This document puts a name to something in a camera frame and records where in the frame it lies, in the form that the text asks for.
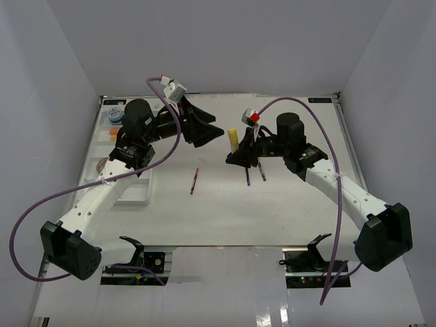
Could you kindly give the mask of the red gel pen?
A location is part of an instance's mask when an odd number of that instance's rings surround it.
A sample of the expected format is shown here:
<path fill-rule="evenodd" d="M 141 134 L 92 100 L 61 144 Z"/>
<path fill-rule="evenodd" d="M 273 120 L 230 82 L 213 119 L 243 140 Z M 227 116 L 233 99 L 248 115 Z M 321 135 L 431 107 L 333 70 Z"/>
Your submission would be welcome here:
<path fill-rule="evenodd" d="M 195 171 L 195 174 L 194 174 L 194 177 L 193 177 L 192 184 L 191 184 L 190 193 L 189 193 L 190 195 L 193 195 L 193 193 L 194 193 L 195 186 L 196 186 L 196 181 L 197 181 L 198 175 L 199 175 L 199 171 L 200 171 L 200 169 L 199 169 L 199 167 L 197 167 L 196 171 Z"/>

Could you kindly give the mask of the blue cleaning gel jar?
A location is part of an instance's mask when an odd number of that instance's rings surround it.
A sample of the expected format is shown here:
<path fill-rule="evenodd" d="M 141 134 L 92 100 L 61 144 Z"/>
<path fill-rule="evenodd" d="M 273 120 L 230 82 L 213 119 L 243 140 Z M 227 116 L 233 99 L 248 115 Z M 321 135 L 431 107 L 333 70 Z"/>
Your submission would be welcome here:
<path fill-rule="evenodd" d="M 124 117 L 124 111 L 119 107 L 111 107 L 107 111 L 107 117 L 111 125 L 121 125 Z"/>

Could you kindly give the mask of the large clear tape roll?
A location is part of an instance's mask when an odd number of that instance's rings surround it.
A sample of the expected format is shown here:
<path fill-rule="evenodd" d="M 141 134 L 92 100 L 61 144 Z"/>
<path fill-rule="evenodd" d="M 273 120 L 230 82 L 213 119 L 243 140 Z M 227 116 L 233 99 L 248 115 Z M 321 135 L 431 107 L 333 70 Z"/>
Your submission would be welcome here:
<path fill-rule="evenodd" d="M 100 160 L 97 162 L 97 165 L 96 165 L 96 168 L 95 168 L 95 169 L 96 169 L 96 171 L 97 171 L 98 174 L 101 174 L 101 173 L 102 173 L 102 170 L 104 169 L 107 160 L 108 160 L 108 158 L 105 157 L 105 158 L 100 159 Z"/>

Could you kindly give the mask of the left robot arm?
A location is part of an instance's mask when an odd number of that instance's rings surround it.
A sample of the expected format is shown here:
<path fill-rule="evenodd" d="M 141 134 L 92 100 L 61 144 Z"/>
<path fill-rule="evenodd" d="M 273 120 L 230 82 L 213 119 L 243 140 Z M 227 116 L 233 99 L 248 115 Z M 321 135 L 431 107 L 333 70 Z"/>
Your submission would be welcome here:
<path fill-rule="evenodd" d="M 164 109 L 153 114 L 144 99 L 128 102 L 114 149 L 99 179 L 58 222 L 47 221 L 40 230 L 48 261 L 79 280 L 88 279 L 106 266 L 121 265 L 130 272 L 142 268 L 141 242 L 120 236 L 105 245 L 95 245 L 94 238 L 125 191 L 143 172 L 158 166 L 153 161 L 153 143 L 175 137 L 198 148 L 224 134 L 213 125 L 215 116 L 189 102 L 186 88 L 180 82 L 167 76 L 157 77 L 156 81 L 164 86 L 159 97 Z"/>

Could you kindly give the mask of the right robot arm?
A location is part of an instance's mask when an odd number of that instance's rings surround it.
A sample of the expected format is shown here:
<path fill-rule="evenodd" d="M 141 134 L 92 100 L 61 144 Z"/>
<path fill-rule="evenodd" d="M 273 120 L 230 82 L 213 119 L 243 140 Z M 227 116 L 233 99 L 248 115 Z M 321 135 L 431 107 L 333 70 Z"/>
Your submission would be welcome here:
<path fill-rule="evenodd" d="M 307 142 L 297 114 L 280 114 L 274 134 L 261 125 L 255 110 L 246 110 L 242 121 L 247 125 L 245 135 L 227 156 L 227 164 L 252 168 L 263 157 L 282 158 L 291 173 L 321 191 L 354 222 L 359 230 L 354 251 L 369 270 L 378 272 L 412 249 L 408 209 L 401 203 L 389 205 L 340 176 L 327 154 Z"/>

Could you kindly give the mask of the purple gel pen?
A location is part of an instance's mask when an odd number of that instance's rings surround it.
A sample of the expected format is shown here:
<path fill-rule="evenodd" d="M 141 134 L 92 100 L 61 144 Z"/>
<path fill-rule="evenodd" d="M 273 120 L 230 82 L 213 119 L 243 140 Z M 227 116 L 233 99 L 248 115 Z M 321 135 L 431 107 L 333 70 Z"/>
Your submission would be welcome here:
<path fill-rule="evenodd" d="M 250 174 L 249 174 L 249 168 L 245 168 L 245 174 L 246 174 L 246 179 L 247 179 L 247 186 L 250 187 L 251 186 L 251 179 L 250 179 Z"/>

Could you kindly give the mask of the black gel pen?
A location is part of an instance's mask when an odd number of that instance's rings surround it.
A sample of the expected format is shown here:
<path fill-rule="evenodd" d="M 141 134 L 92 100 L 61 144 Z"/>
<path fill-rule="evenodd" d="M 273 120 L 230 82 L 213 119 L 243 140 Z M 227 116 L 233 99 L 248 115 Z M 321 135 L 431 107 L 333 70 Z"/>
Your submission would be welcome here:
<path fill-rule="evenodd" d="M 262 177 L 262 180 L 263 180 L 264 182 L 266 182 L 266 175 L 265 175 L 265 172 L 264 172 L 264 169 L 263 169 L 263 167 L 262 167 L 262 164 L 261 164 L 260 159 L 258 159 L 258 169 L 259 169 L 259 171 L 260 171 L 260 175 L 261 175 L 261 177 Z"/>

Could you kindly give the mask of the white compartment tray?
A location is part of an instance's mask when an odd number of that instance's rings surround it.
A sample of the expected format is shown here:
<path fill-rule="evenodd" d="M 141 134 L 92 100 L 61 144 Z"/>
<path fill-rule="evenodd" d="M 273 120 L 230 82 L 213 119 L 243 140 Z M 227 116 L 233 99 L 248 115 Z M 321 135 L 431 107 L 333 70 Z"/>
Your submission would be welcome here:
<path fill-rule="evenodd" d="M 93 137 L 89 144 L 86 159 L 82 167 L 82 172 L 79 178 L 79 185 L 91 183 L 98 179 L 99 175 L 96 171 L 97 162 L 105 157 L 108 157 L 114 149 L 115 141 L 110 140 L 109 131 L 112 128 L 120 128 L 120 125 L 111 125 L 107 117 L 108 109 L 102 109 L 99 113 L 99 118 Z M 153 186 L 153 171 L 148 170 L 143 172 L 138 180 L 125 190 L 123 195 L 118 199 L 116 206 L 146 206 L 151 202 Z"/>

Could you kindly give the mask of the black logo sticker right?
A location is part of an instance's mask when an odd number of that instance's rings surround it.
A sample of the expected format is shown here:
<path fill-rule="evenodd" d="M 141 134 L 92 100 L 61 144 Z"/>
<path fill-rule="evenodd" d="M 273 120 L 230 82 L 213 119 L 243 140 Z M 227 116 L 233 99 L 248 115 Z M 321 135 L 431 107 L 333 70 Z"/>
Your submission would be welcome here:
<path fill-rule="evenodd" d="M 312 104 L 328 104 L 332 103 L 332 99 L 329 97 L 309 97 L 308 102 Z"/>

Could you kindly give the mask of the black logo sticker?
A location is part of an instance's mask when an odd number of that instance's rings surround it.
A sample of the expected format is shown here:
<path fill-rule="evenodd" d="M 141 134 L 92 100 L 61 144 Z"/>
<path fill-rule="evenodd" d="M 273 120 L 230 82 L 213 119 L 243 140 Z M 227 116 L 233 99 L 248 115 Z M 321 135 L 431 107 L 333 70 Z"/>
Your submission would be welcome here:
<path fill-rule="evenodd" d="M 329 97 L 309 97 L 308 102 L 312 104 L 328 104 L 332 103 L 332 99 Z"/>
<path fill-rule="evenodd" d="M 126 99 L 105 99 L 103 101 L 104 106 L 123 106 L 127 102 Z"/>

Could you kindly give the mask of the black logo sticker left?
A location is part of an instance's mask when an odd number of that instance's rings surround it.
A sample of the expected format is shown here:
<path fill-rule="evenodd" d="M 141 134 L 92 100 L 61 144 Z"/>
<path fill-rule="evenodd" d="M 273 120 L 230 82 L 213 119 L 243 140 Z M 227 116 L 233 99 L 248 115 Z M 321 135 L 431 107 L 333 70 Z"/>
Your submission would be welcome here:
<path fill-rule="evenodd" d="M 105 99 L 103 101 L 104 106 L 123 106 L 127 102 L 126 99 Z"/>

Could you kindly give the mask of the aluminium table rail right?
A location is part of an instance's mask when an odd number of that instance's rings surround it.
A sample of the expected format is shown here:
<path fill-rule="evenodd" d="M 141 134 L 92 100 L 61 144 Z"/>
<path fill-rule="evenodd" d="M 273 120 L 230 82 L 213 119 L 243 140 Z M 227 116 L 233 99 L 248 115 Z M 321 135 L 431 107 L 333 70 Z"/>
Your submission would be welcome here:
<path fill-rule="evenodd" d="M 361 228 L 369 220 L 370 214 L 377 215 L 386 209 L 386 203 L 367 190 L 360 163 L 351 140 L 340 94 L 331 96 L 334 109 L 332 147 L 337 156 L 343 192 L 341 236 L 338 252 L 354 252 L 354 241 L 358 239 Z"/>

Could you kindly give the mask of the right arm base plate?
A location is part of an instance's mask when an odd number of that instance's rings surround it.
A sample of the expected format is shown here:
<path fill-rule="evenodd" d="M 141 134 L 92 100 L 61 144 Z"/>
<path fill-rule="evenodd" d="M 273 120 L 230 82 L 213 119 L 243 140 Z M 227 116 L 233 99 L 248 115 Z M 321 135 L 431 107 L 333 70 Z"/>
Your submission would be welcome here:
<path fill-rule="evenodd" d="M 324 260 L 317 246 L 331 234 L 320 234 L 301 249 L 283 250 L 279 265 L 284 267 L 287 289 L 323 288 L 329 262 Z"/>

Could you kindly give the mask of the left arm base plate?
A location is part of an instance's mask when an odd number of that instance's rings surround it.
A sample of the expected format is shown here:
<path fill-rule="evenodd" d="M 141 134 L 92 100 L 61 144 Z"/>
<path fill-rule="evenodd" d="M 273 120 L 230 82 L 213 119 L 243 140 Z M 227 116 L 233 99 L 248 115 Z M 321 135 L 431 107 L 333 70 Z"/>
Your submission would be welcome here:
<path fill-rule="evenodd" d="M 101 285 L 165 286 L 172 255 L 163 251 L 145 251 L 136 263 L 115 264 L 103 269 Z"/>

